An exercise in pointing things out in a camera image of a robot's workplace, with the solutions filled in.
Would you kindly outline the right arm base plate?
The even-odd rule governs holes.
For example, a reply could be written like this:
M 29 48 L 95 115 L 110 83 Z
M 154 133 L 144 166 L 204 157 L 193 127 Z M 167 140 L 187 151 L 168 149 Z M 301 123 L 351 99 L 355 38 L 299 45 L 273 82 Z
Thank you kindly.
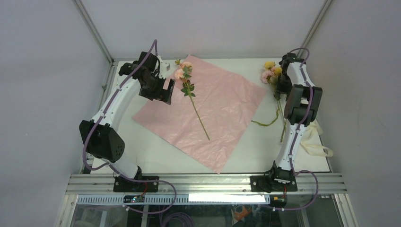
M 252 192 L 296 192 L 298 191 L 295 177 L 289 178 L 289 183 L 279 183 L 269 175 L 251 175 L 250 186 Z

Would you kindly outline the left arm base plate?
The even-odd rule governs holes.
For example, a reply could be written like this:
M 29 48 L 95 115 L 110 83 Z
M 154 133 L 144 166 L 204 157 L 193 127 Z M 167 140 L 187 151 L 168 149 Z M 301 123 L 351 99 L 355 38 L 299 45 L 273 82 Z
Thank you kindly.
M 114 177 L 113 192 L 158 192 L 158 182 L 153 182 L 153 180 L 158 179 L 158 176 L 142 176 L 142 180 L 151 182 L 137 183 L 126 180 L 121 176 Z

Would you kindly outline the pink fake flower stem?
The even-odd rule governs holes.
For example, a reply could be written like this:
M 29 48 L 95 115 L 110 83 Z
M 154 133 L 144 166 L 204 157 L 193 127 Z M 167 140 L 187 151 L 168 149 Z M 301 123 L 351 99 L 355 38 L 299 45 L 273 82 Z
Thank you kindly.
M 174 73 L 174 78 L 182 83 L 183 88 L 181 88 L 180 91 L 183 93 L 183 96 L 189 97 L 192 107 L 203 129 L 203 132 L 205 133 L 207 139 L 210 141 L 210 136 L 204 126 L 204 123 L 201 119 L 201 116 L 199 115 L 193 99 L 194 97 L 196 97 L 194 93 L 195 84 L 192 83 L 190 80 L 192 78 L 193 65 L 189 61 L 181 61 L 181 59 L 175 60 L 174 63 L 177 66 L 177 70 Z

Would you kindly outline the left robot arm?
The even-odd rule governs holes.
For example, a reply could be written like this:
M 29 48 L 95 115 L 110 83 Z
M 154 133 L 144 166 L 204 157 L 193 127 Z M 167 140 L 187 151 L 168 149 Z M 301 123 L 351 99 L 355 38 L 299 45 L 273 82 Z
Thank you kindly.
M 103 106 L 91 120 L 83 120 L 79 125 L 84 143 L 83 158 L 91 154 L 104 162 L 101 167 L 109 166 L 125 176 L 124 186 L 130 192 L 137 192 L 142 187 L 140 167 L 128 159 L 118 127 L 135 96 L 171 104 L 175 80 L 171 79 L 164 88 L 169 72 L 170 64 L 160 56 L 142 52 L 137 61 L 120 67 L 117 83 Z

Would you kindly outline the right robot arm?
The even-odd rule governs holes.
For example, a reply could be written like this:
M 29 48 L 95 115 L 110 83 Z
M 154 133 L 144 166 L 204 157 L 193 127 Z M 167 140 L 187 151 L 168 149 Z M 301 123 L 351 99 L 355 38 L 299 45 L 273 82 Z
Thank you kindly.
M 317 116 L 323 90 L 314 85 L 306 72 L 306 59 L 298 58 L 294 50 L 279 62 L 282 72 L 278 76 L 274 97 L 286 95 L 284 118 L 286 132 L 279 155 L 273 162 L 273 174 L 267 178 L 267 187 L 280 191 L 295 178 L 295 159 L 301 138 Z

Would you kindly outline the yellow fake flower stem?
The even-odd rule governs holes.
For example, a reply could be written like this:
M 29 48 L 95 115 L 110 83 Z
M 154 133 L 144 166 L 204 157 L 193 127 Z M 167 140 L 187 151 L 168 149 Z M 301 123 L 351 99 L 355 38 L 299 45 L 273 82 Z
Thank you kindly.
M 271 87 L 273 92 L 273 97 L 276 100 L 277 109 L 276 109 L 276 117 L 267 125 L 270 126 L 275 123 L 280 117 L 283 121 L 283 129 L 281 132 L 280 143 L 284 140 L 284 134 L 286 132 L 286 120 L 284 118 L 283 108 L 281 105 L 281 98 L 280 95 L 276 95 L 277 92 L 277 85 L 279 81 L 279 75 L 282 73 L 282 68 L 280 66 L 276 66 L 276 63 L 273 61 L 267 61 L 264 63 L 264 72 L 261 75 L 261 81 L 264 84 L 267 84 Z

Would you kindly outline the pink purple wrapping paper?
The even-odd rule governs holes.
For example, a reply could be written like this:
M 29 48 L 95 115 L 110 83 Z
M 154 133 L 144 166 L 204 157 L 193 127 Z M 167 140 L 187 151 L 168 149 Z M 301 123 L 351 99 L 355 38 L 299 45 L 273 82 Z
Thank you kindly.
M 186 96 L 177 80 L 171 104 L 148 101 L 133 120 L 220 174 L 261 104 L 266 89 L 194 56 Z

